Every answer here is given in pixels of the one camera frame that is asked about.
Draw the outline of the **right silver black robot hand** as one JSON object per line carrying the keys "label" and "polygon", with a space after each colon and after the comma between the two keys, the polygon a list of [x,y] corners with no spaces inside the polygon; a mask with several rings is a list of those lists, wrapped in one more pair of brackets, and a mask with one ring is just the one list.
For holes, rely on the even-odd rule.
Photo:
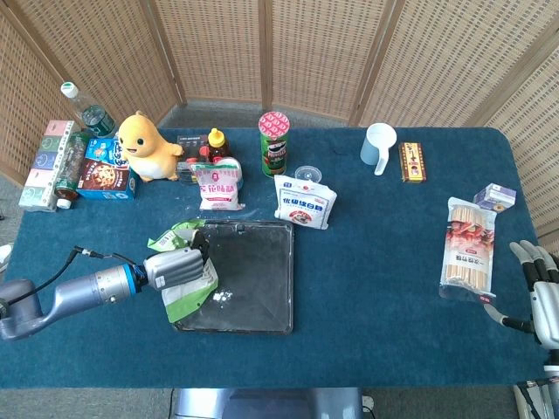
{"label": "right silver black robot hand", "polygon": [[558,257],[527,240],[511,242],[510,250],[518,258],[526,279],[531,320],[514,319],[484,304],[490,318],[504,327],[533,334],[548,350],[558,349]]}

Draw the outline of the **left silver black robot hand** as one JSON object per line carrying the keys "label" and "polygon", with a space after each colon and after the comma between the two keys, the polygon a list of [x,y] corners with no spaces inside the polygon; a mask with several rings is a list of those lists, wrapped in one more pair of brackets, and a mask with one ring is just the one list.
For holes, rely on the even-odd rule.
{"label": "left silver black robot hand", "polygon": [[144,260],[148,284],[157,291],[202,277],[209,259],[209,241],[200,230],[187,232],[190,233],[190,240],[186,247],[154,254]]}

